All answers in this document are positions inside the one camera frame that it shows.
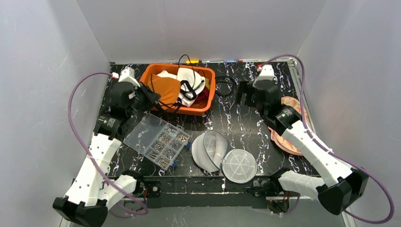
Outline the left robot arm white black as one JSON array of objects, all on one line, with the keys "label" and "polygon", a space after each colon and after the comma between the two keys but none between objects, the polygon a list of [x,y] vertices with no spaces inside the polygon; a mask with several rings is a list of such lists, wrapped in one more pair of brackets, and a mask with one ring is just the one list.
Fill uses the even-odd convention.
[{"label": "left robot arm white black", "polygon": [[143,196],[143,175],[126,170],[114,180],[104,179],[111,159],[129,134],[128,124],[137,113],[155,107],[161,95],[138,82],[118,82],[110,101],[101,108],[93,136],[81,169],[63,197],[55,198],[52,207],[66,220],[84,227],[100,227],[110,208],[124,197],[138,196],[139,209],[133,215],[147,213]]}]

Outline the white bra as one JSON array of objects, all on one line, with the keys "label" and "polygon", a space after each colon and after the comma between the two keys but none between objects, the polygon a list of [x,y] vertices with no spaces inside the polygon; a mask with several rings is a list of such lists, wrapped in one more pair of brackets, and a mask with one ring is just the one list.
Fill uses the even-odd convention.
[{"label": "white bra", "polygon": [[175,79],[180,82],[181,87],[178,98],[186,107],[190,107],[195,103],[196,98],[204,90],[206,84],[204,76],[201,76],[198,72],[189,68],[180,67],[176,74],[164,70],[161,73],[158,73],[157,76],[161,78]]}]

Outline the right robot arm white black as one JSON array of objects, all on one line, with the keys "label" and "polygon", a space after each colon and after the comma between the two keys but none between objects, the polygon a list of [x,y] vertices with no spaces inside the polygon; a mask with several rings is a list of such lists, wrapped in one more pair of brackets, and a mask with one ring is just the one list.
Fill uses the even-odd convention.
[{"label": "right robot arm white black", "polygon": [[359,199],[365,191],[368,175],[357,170],[319,147],[301,114],[293,107],[281,102],[280,89],[269,80],[239,83],[235,102],[245,96],[245,105],[255,107],[264,123],[279,136],[296,147],[304,158],[319,173],[319,177],[298,174],[281,168],[270,176],[270,183],[277,192],[297,192],[320,204],[331,214],[339,215]]}]

